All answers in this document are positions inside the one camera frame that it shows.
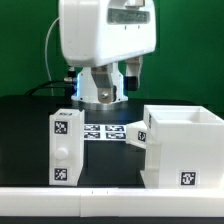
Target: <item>white cube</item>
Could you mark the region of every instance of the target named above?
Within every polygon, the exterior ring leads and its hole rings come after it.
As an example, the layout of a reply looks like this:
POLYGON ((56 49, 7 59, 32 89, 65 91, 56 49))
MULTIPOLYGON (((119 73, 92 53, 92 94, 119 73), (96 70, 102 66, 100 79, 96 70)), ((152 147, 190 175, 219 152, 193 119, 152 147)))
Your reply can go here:
POLYGON ((199 106, 144 107, 147 188, 220 188, 224 121, 199 106))

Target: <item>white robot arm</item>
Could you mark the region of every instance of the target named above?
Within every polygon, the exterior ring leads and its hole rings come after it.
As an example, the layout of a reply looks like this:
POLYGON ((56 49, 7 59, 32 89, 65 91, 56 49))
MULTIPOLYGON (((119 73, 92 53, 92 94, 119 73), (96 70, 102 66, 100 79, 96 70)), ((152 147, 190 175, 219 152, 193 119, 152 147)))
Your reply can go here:
POLYGON ((117 62, 130 59, 126 76, 138 81, 141 55, 156 45, 153 0, 60 0, 59 16, 63 55, 83 67, 72 98, 102 109, 126 101, 117 62))

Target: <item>green background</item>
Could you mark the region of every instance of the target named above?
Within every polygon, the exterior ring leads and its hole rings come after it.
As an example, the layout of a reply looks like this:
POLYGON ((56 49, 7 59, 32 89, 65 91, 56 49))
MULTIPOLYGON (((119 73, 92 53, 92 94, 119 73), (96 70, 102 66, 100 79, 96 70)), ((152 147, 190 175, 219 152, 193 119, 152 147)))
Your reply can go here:
MULTIPOLYGON (((141 88, 129 97, 187 100, 224 112, 224 1, 155 4, 157 49, 144 57, 141 88)), ((24 94, 48 80, 44 44, 57 5, 58 0, 0 1, 0 96, 24 94)), ((50 38, 49 65, 53 79, 66 75, 58 27, 50 38)))

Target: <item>white box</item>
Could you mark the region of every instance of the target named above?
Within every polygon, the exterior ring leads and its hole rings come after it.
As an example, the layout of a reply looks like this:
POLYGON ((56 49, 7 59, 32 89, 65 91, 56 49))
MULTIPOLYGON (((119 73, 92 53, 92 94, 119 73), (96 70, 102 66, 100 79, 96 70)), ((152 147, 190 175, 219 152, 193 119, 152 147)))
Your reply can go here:
POLYGON ((58 110, 50 116, 49 184, 76 186, 83 154, 84 111, 58 110))
POLYGON ((145 106, 147 188, 219 188, 224 121, 198 106, 145 106))

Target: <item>black table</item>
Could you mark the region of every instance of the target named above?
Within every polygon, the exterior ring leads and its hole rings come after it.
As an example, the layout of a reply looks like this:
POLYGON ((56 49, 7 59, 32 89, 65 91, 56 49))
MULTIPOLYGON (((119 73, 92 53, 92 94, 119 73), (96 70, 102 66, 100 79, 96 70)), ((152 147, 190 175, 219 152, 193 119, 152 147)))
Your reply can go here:
MULTIPOLYGON (((143 119, 143 107, 192 105, 185 101, 130 99, 113 111, 86 111, 86 124, 128 124, 143 119)), ((0 187, 49 187, 49 115, 76 108, 64 97, 0 98, 0 187)), ((125 142, 85 141, 84 167, 78 187, 144 188, 140 170, 145 150, 125 142)), ((203 218, 13 218, 0 223, 223 223, 203 218)))

